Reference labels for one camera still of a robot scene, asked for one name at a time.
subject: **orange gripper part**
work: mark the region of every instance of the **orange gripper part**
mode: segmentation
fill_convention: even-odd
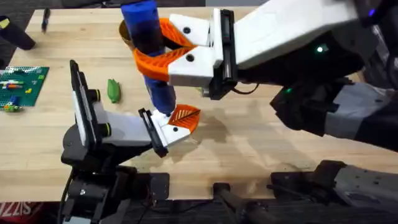
[[[169,73],[167,68],[169,64],[192,49],[193,47],[183,47],[156,57],[150,57],[140,52],[138,49],[134,49],[133,52],[137,68],[143,75],[155,80],[168,82]]]
[[[182,47],[194,47],[194,45],[175,28],[168,18],[160,18],[159,23],[163,36]]]
[[[200,110],[190,105],[177,105],[173,115],[169,119],[169,124],[188,128],[192,133],[198,126]]]

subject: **black cable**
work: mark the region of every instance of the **black cable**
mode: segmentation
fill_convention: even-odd
[[[141,214],[141,217],[138,219],[137,224],[140,224],[140,223],[141,223],[142,219],[144,218],[145,214],[146,214],[148,211],[149,211],[149,206],[148,206],[148,207],[145,207],[145,210],[144,210],[144,212]]]
[[[293,196],[300,197],[301,199],[309,200],[311,202],[316,202],[316,200],[313,197],[311,197],[310,195],[301,194],[300,192],[297,192],[297,191],[294,191],[294,190],[290,190],[290,189],[288,189],[286,187],[283,187],[281,185],[269,184],[269,185],[267,185],[267,188],[270,189],[270,190],[280,190],[280,191],[283,191],[285,193],[291,194]]]
[[[65,185],[65,188],[63,189],[63,192],[62,192],[61,201],[60,201],[60,206],[59,206],[58,215],[57,215],[57,224],[62,224],[62,209],[63,209],[63,204],[65,203],[65,199],[66,199],[66,197],[67,197],[67,192],[68,192],[68,189],[69,189],[69,185],[70,185],[70,183],[72,182],[72,177],[73,177],[74,172],[75,172],[75,171],[74,171],[73,168],[72,168],[72,170],[70,171],[70,174],[69,174],[69,178],[68,178],[68,180],[67,180],[67,184]]]
[[[236,88],[233,88],[232,91],[233,91],[234,93],[237,93],[237,94],[240,94],[240,95],[249,95],[249,94],[251,94],[251,93],[254,93],[254,91],[257,90],[257,88],[259,88],[259,85],[260,85],[260,83],[258,83],[258,84],[256,85],[256,87],[254,87],[254,89],[253,89],[252,91],[249,91],[249,92],[242,92],[242,91],[240,91],[240,90],[237,90]]]
[[[140,202],[140,203],[141,203],[141,205],[142,205],[143,207],[148,208],[151,212],[158,213],[158,214],[163,214],[163,215],[170,215],[170,214],[182,214],[182,213],[188,212],[188,211],[190,211],[190,210],[193,210],[193,209],[195,209],[195,208],[198,208],[198,207],[202,207],[202,206],[211,204],[211,203],[213,203],[213,200],[209,200],[209,201],[206,201],[206,202],[202,202],[202,203],[193,205],[193,206],[191,206],[191,207],[189,207],[189,208],[186,208],[186,209],[183,209],[183,210],[181,210],[181,211],[172,211],[172,212],[159,211],[159,210],[156,210],[156,209],[151,208],[150,205],[144,205],[142,202]]]
[[[386,63],[386,76],[388,81],[390,82],[393,89],[398,90],[398,84],[394,77],[395,74],[395,61],[396,57],[393,54],[390,54]]]

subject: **red label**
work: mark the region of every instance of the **red label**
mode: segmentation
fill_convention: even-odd
[[[40,202],[0,202],[0,220],[32,223],[41,206]]]

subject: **wood surface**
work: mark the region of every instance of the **wood surface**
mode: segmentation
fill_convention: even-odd
[[[252,10],[232,9],[237,19]],[[211,8],[159,9],[161,17],[170,13],[210,18]],[[18,49],[11,65],[47,66],[50,71],[35,107],[0,113],[0,202],[60,200],[70,171],[60,162],[62,138],[74,123],[70,59],[79,63],[88,85],[101,90],[107,110],[138,115],[138,109],[153,108],[132,53],[119,36],[119,9],[52,10],[46,34],[40,30],[42,15],[35,11],[27,28],[36,48]],[[121,84],[123,99],[118,105],[106,96],[109,78]],[[221,101],[210,101],[194,88],[177,87],[179,103],[202,110],[197,130],[163,159],[150,151],[125,165],[140,172],[168,172],[172,199],[209,198],[214,182],[229,182],[243,197],[269,198],[271,172],[314,170],[323,159],[398,173],[394,152],[286,128],[269,106],[279,89],[263,85],[248,96],[230,93]]]

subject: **green object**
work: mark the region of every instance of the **green object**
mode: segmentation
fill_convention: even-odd
[[[7,105],[7,106],[4,106],[3,109],[5,110],[5,112],[13,113],[13,112],[20,112],[22,110],[22,107],[15,106],[15,105]]]
[[[18,106],[34,106],[48,72],[48,67],[7,67],[0,75],[0,82],[23,82],[23,88],[4,90],[0,85],[0,110],[4,110],[11,96],[18,97]]]
[[[120,85],[113,79],[108,79],[108,97],[112,103],[120,101]]]

